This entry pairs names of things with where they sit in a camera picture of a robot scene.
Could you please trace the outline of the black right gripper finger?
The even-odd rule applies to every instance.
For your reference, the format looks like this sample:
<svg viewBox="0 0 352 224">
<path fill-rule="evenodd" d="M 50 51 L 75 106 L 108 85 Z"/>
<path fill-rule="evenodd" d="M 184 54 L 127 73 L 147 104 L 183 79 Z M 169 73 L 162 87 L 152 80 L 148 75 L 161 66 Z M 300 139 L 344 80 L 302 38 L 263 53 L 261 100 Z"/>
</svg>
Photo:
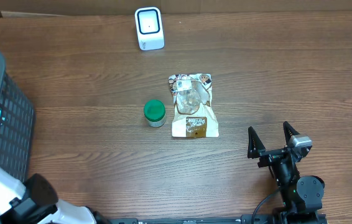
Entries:
<svg viewBox="0 0 352 224">
<path fill-rule="evenodd" d="M 292 136 L 299 135 L 299 132 L 297 132 L 287 121 L 283 122 L 283 129 L 286 145 L 291 146 L 292 144 L 290 143 L 290 140 L 292 139 Z"/>
<path fill-rule="evenodd" d="M 248 128 L 248 158 L 255 159 L 266 151 L 265 146 L 252 126 Z"/>
</svg>

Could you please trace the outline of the brown white snack pouch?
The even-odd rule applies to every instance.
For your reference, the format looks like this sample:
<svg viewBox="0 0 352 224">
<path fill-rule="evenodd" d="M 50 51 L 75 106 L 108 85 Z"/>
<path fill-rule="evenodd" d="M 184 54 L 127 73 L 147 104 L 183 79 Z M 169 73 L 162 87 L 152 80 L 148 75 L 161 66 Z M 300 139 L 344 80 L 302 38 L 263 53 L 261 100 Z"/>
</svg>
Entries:
<svg viewBox="0 0 352 224">
<path fill-rule="evenodd" d="M 212 84 L 209 73 L 169 76 L 174 102 L 171 130 L 174 138 L 219 136 L 219 124 L 212 108 Z"/>
</svg>

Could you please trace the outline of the green lid jar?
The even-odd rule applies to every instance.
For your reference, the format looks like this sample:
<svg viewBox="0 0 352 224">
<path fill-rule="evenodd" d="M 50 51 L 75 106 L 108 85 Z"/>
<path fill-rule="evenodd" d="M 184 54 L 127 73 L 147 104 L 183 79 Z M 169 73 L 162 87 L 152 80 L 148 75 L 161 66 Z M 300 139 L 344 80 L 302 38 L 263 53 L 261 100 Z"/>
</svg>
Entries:
<svg viewBox="0 0 352 224">
<path fill-rule="evenodd" d="M 151 127 L 161 127 L 166 121 L 166 110 L 163 102 L 149 100 L 144 105 L 144 116 Z"/>
</svg>

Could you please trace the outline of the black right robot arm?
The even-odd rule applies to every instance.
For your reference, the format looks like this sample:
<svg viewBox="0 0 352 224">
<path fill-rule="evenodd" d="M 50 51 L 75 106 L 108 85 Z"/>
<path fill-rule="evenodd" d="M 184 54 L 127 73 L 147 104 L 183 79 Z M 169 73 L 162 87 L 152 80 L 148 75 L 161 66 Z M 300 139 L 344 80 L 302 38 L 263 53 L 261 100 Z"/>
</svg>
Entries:
<svg viewBox="0 0 352 224">
<path fill-rule="evenodd" d="M 259 168 L 267 167 L 276 181 L 277 189 L 263 199 L 254 209 L 251 223 L 326 223 L 325 215 L 319 215 L 325 193 L 323 179 L 315 175 L 301 176 L 297 163 L 308 155 L 312 140 L 300 134 L 288 122 L 283 122 L 285 145 L 280 149 L 266 150 L 257 132 L 248 128 L 249 159 L 258 159 Z M 272 210 L 270 215 L 260 218 L 257 213 L 262 205 L 280 194 L 282 207 Z"/>
</svg>

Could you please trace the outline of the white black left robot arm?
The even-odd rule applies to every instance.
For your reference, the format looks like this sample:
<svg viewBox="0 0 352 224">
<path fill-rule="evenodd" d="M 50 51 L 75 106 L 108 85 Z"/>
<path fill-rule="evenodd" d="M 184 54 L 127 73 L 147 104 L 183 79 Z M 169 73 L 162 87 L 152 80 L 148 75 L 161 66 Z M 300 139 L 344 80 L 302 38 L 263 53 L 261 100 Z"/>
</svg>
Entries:
<svg viewBox="0 0 352 224">
<path fill-rule="evenodd" d="M 109 220 L 88 207 L 59 199 L 40 174 L 21 182 L 0 167 L 0 223 L 87 224 Z"/>
</svg>

